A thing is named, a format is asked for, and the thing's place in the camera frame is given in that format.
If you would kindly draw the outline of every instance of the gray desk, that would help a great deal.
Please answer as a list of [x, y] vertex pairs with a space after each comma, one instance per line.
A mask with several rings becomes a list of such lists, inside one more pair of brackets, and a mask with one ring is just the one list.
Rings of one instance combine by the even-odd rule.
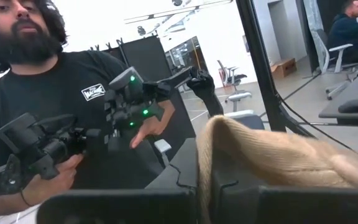
[[358, 113], [345, 114], [338, 112], [339, 106], [347, 101], [358, 100], [358, 78], [319, 114], [320, 118], [336, 118], [338, 124], [358, 126]]

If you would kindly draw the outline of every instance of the t-shirt logo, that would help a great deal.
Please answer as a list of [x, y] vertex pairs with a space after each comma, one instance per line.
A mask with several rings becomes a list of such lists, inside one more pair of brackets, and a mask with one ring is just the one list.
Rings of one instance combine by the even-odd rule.
[[81, 90], [81, 92], [84, 95], [85, 99], [89, 101], [95, 99], [96, 97], [104, 96], [106, 90], [104, 90], [102, 84], [97, 84], [84, 90]]

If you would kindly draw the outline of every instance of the dark jacket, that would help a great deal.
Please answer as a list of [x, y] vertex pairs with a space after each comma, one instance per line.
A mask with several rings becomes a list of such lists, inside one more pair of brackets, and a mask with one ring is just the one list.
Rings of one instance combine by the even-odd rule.
[[[334, 18], [334, 24], [329, 32], [327, 48], [331, 49], [345, 44], [353, 44], [353, 47], [345, 50], [345, 55], [358, 49], [358, 22], [356, 18], [339, 14]], [[331, 52], [330, 56], [336, 57], [337, 52]]]

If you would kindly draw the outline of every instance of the wooden box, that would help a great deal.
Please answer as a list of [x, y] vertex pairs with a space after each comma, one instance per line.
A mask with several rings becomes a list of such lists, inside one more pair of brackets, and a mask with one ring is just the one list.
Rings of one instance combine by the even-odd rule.
[[274, 78], [284, 78], [296, 71], [295, 59], [283, 60], [270, 67]]

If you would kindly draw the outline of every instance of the beard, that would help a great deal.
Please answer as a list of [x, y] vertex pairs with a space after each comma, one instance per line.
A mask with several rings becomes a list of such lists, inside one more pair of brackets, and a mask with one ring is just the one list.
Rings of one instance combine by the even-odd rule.
[[[36, 32], [20, 32], [22, 26], [31, 26]], [[0, 34], [0, 62], [40, 65], [61, 51], [59, 41], [29, 19], [16, 22], [11, 35]]]

